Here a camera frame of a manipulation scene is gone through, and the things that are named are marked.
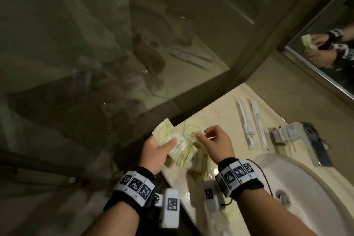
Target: beige countertop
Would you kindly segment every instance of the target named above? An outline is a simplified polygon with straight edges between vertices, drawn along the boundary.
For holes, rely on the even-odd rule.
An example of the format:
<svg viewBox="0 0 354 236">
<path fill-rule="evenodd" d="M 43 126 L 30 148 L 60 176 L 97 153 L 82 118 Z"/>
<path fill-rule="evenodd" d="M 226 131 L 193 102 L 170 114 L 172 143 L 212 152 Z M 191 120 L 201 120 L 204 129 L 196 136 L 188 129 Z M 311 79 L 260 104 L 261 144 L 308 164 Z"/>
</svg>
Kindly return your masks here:
<svg viewBox="0 0 354 236">
<path fill-rule="evenodd" d="M 206 106 L 185 120 L 185 122 L 196 123 L 201 126 L 202 129 L 219 125 L 230 136 L 237 158 L 254 159 L 264 153 L 278 153 L 287 157 L 290 161 L 311 175 L 322 188 L 326 190 L 352 227 L 354 227 L 354 187 L 334 168 L 315 167 L 302 140 L 298 140 L 289 146 L 279 146 L 274 149 L 270 148 L 269 151 L 263 150 L 260 146 L 259 149 L 249 150 L 236 103 L 233 98 L 234 96 L 257 100 L 259 111 L 262 115 L 263 126 L 266 131 L 269 128 L 286 124 L 286 122 L 245 83 Z M 176 126 L 176 129 L 182 133 L 183 127 L 184 122 Z M 179 190 L 181 204 L 202 235 L 220 235 L 221 230 L 228 230 L 233 235 L 249 235 L 246 224 L 235 202 L 233 203 L 235 203 L 237 213 L 234 215 L 234 220 L 229 223 L 220 212 L 210 213 L 206 209 L 204 191 L 201 186 L 187 174 L 186 169 L 178 167 L 171 161 L 167 161 L 162 169 L 162 173 L 170 186 Z"/>
</svg>

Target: sink basin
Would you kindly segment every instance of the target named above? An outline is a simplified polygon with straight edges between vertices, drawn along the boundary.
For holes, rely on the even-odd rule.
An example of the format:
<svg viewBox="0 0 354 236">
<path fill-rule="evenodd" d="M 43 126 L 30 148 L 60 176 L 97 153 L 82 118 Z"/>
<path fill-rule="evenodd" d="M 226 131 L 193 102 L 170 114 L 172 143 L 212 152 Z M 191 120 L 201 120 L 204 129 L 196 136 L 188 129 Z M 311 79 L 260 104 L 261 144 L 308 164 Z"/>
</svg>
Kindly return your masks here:
<svg viewBox="0 0 354 236">
<path fill-rule="evenodd" d="M 254 162 L 264 171 L 278 201 L 317 235 L 353 235 L 345 217 L 331 197 L 303 169 L 276 154 L 260 155 Z M 252 167 L 263 182 L 265 190 L 270 193 L 262 172 L 257 166 Z"/>
</svg>

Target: beige wall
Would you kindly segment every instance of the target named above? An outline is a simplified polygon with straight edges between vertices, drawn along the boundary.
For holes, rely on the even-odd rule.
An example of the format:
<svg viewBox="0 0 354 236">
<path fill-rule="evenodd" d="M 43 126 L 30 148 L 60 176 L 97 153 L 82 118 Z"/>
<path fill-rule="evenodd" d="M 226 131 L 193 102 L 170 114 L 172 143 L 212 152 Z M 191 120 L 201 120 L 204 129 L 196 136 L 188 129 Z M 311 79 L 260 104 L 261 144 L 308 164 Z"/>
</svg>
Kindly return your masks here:
<svg viewBox="0 0 354 236">
<path fill-rule="evenodd" d="M 272 52 L 246 83 L 288 123 L 311 122 L 334 167 L 354 184 L 354 110 L 279 52 Z"/>
</svg>

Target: sink drain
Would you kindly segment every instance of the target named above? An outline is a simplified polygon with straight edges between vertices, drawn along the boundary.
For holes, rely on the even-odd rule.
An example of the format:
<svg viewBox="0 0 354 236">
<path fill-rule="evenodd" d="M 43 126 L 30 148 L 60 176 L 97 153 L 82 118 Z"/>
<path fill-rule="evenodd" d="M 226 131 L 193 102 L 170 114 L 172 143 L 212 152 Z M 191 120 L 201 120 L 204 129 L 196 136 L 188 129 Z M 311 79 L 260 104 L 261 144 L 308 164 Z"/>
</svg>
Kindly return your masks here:
<svg viewBox="0 0 354 236">
<path fill-rule="evenodd" d="M 286 194 L 285 191 L 277 190 L 275 193 L 275 198 L 277 199 L 278 202 L 280 202 L 282 205 L 284 205 L 285 208 L 290 207 L 291 201 L 290 201 L 288 194 Z"/>
</svg>

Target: black cable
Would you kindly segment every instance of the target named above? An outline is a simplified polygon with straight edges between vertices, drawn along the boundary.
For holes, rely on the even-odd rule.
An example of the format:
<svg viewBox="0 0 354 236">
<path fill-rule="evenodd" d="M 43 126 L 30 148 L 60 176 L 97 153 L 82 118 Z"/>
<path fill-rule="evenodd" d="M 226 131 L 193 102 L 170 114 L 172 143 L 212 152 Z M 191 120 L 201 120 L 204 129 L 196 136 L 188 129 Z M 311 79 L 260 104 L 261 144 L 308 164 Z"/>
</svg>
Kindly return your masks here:
<svg viewBox="0 0 354 236">
<path fill-rule="evenodd" d="M 221 206 L 228 206 L 228 205 L 230 205 L 231 203 L 232 203 L 232 201 L 233 201 L 234 199 L 233 198 L 231 198 L 231 201 L 228 203 L 228 204 L 224 204 L 224 203 L 222 203 L 221 204 Z"/>
<path fill-rule="evenodd" d="M 274 198 L 274 196 L 273 196 L 273 192 L 272 192 L 272 189 L 270 188 L 269 182 L 268 182 L 268 180 L 267 180 L 267 178 L 266 178 L 266 176 L 265 176 L 265 174 L 264 174 L 264 172 L 263 172 L 262 168 L 261 168 L 261 167 L 259 167 L 259 165 L 258 165 L 257 163 L 255 163 L 253 160 L 251 160 L 251 159 L 246 159 L 246 160 L 253 162 L 253 163 L 254 163 L 255 165 L 257 165 L 257 167 L 260 169 L 260 171 L 262 172 L 262 174 L 263 174 L 263 176 L 264 176 L 265 181 L 267 182 L 267 185 L 268 185 L 268 188 L 269 188 L 270 194 L 271 194 L 271 196 Z"/>
</svg>

